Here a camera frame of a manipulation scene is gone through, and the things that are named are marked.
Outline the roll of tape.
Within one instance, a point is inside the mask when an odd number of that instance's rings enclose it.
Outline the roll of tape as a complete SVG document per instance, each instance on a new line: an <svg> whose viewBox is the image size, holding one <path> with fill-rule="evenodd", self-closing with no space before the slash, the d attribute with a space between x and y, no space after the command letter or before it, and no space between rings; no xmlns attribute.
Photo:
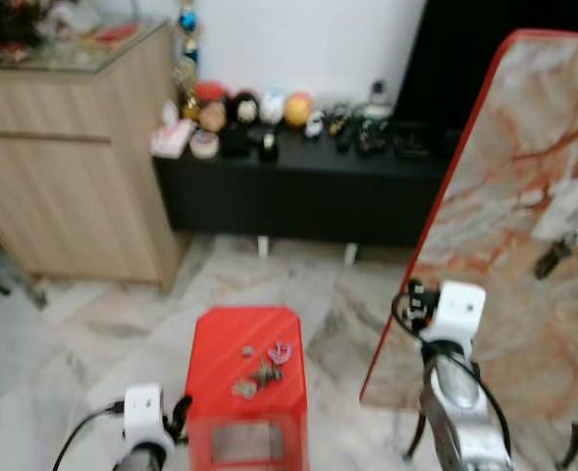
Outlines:
<svg viewBox="0 0 578 471"><path fill-rule="evenodd" d="M220 138L211 131L196 131L189 141L191 156L198 160L212 160L220 149Z"/></svg>

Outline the clear jar with red lid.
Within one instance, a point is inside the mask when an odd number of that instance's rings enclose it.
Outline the clear jar with red lid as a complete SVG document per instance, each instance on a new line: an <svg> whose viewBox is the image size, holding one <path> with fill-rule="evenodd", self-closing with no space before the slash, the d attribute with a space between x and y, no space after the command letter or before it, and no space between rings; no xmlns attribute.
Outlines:
<svg viewBox="0 0 578 471"><path fill-rule="evenodd" d="M195 95L200 104L197 116L200 128L218 133L227 121L229 90L221 82L204 80L195 86Z"/></svg>

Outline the black low console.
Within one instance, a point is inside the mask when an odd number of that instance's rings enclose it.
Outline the black low console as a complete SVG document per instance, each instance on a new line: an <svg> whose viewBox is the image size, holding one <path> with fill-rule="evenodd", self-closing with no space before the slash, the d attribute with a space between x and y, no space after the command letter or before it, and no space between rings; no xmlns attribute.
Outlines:
<svg viewBox="0 0 578 471"><path fill-rule="evenodd" d="M212 160L186 153L153 166L176 232L413 248L461 138L396 123L391 147L364 154L283 129L272 162L254 151Z"/></svg>

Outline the small panda figurine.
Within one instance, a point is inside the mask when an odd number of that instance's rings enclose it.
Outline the small panda figurine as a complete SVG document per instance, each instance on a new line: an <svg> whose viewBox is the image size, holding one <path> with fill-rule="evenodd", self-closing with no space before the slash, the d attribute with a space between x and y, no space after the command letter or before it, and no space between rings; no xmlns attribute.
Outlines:
<svg viewBox="0 0 578 471"><path fill-rule="evenodd" d="M303 135L307 139L315 139L319 138L326 126L326 113L323 111L316 111L312 112L310 116L308 116L305 126L303 126Z"/></svg>

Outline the white paper label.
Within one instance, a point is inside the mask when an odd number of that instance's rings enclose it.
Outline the white paper label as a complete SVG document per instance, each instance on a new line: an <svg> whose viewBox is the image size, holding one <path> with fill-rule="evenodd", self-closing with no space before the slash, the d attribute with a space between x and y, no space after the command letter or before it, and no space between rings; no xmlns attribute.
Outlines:
<svg viewBox="0 0 578 471"><path fill-rule="evenodd" d="M559 184L554 189L550 205L531 232L531 237L540 241L553 241L563 236L574 236L578 245L578 179Z"/></svg>

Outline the black round plush toy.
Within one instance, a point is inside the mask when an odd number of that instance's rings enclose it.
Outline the black round plush toy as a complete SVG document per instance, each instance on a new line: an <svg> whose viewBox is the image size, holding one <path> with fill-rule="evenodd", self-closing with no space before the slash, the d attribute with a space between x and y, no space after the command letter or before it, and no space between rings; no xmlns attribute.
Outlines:
<svg viewBox="0 0 578 471"><path fill-rule="evenodd" d="M227 100L227 118L230 123L252 126L260 121L260 102L252 90L238 91Z"/></svg>

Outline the yellow round plush toy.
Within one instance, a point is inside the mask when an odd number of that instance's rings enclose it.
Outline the yellow round plush toy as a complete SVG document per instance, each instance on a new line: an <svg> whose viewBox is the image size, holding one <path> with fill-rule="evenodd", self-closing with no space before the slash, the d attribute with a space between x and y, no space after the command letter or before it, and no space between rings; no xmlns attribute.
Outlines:
<svg viewBox="0 0 578 471"><path fill-rule="evenodd" d="M314 112L314 100L305 91L295 91L284 100L283 123L294 129L302 129Z"/></svg>

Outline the black television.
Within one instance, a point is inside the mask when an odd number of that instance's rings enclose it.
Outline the black television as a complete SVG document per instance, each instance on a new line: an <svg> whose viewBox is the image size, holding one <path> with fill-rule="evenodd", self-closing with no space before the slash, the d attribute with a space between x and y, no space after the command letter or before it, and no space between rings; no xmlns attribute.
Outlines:
<svg viewBox="0 0 578 471"><path fill-rule="evenodd" d="M394 119L463 129L497 49L518 28L578 32L578 0L427 0Z"/></svg>

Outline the marble table with red edge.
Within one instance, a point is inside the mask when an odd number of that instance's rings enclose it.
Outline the marble table with red edge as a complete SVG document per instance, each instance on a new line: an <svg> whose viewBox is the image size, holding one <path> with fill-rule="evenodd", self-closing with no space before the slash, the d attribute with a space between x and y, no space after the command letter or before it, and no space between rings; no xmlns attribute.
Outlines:
<svg viewBox="0 0 578 471"><path fill-rule="evenodd" d="M522 28L497 50L406 280L476 284L473 357L512 431L518 471L578 471L578 245L544 280L531 237L578 179L578 32Z"/></svg>

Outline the gold and blue trophy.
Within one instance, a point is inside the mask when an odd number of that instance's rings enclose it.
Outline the gold and blue trophy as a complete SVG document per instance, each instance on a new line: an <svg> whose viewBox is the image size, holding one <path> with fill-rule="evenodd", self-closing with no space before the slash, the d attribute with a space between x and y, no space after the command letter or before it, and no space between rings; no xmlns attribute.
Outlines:
<svg viewBox="0 0 578 471"><path fill-rule="evenodd" d="M199 19L195 0L180 0L177 26L180 32L180 55L175 66L175 82L181 111L199 111L197 97L199 58Z"/></svg>

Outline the pink white tissue box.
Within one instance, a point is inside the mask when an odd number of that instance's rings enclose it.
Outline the pink white tissue box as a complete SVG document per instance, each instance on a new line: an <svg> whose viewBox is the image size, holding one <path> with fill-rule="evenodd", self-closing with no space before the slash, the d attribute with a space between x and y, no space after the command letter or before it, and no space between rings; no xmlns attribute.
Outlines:
<svg viewBox="0 0 578 471"><path fill-rule="evenodd" d="M183 118L181 109L168 100L162 109L163 126L149 140L150 152L155 157L178 158L188 148L191 136L197 131L197 122Z"/></svg>

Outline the white round plush toy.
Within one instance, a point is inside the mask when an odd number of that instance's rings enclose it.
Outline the white round plush toy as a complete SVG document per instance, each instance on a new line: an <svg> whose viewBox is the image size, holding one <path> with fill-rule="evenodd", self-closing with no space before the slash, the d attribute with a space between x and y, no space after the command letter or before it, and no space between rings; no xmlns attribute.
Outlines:
<svg viewBox="0 0 578 471"><path fill-rule="evenodd" d="M260 95L260 122L265 126L278 126L283 120L288 95L277 89L263 91Z"/></svg>

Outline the light wooden cabinet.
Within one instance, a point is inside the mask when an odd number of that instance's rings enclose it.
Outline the light wooden cabinet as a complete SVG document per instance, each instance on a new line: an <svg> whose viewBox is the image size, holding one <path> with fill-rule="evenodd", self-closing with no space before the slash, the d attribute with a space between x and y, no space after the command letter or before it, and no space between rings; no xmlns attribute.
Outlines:
<svg viewBox="0 0 578 471"><path fill-rule="evenodd" d="M175 29L120 31L0 67L0 243L29 277L176 281L184 238L150 152L175 99Z"/></svg>

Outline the red plastic stool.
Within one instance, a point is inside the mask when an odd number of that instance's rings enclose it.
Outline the red plastic stool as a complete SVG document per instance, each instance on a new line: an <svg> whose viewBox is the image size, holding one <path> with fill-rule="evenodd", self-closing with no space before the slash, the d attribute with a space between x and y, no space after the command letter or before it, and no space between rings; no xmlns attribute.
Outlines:
<svg viewBox="0 0 578 471"><path fill-rule="evenodd" d="M231 392L276 341L293 346L283 379L253 399ZM195 323L185 382L191 471L308 471L301 323L284 306L212 308Z"/></svg>

